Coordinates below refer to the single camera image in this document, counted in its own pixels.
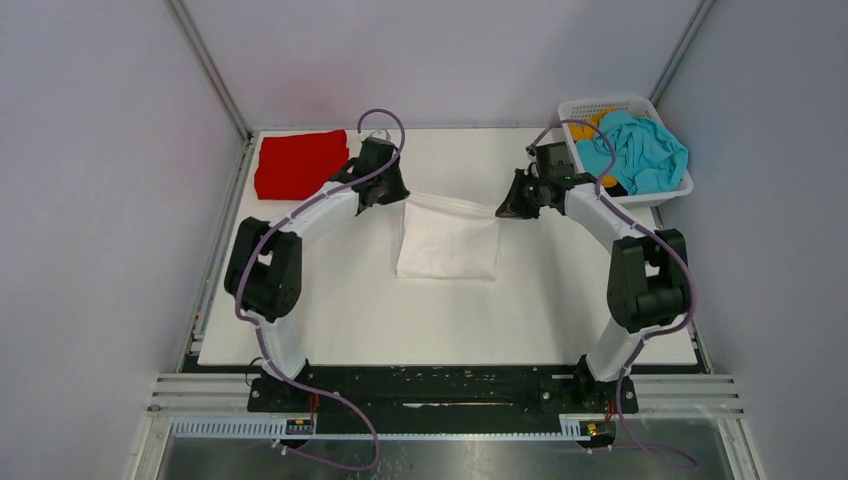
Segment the white t shirt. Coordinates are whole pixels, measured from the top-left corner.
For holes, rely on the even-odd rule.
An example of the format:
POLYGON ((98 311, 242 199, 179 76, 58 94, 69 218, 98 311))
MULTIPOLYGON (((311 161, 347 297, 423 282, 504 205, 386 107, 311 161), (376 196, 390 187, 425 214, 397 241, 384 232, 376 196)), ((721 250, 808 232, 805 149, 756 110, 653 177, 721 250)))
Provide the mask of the white t shirt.
POLYGON ((414 192, 405 201, 396 276, 494 280, 499 234, 490 205, 414 192))

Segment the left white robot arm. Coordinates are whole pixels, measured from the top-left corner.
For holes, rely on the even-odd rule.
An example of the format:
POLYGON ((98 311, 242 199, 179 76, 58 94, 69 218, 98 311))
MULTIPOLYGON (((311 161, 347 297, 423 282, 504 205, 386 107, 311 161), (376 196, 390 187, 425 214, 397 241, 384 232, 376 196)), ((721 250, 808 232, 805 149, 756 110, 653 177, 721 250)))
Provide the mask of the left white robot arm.
POLYGON ((348 219, 374 206, 406 199, 401 144, 362 141, 359 153, 310 197, 277 219, 247 217, 236 230, 224 289, 239 320, 256 334, 263 369, 275 378, 272 398, 288 411, 309 401, 310 385, 298 375, 308 360, 296 332, 306 249, 348 219))

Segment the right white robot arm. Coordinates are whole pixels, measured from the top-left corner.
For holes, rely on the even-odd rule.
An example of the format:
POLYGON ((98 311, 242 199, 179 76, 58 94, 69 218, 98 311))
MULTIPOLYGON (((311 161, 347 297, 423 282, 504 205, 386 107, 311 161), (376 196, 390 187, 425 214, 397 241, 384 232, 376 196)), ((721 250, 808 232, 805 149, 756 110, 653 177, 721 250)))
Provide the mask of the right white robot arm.
POLYGON ((610 320, 581 361, 586 377, 573 386, 575 402, 597 412, 613 398, 610 382, 627 372, 646 341, 691 312, 694 295, 686 243, 677 230, 650 230, 622 209, 590 173, 578 172, 563 142, 527 148, 498 218, 530 220, 544 208, 578 223, 610 255, 610 320))

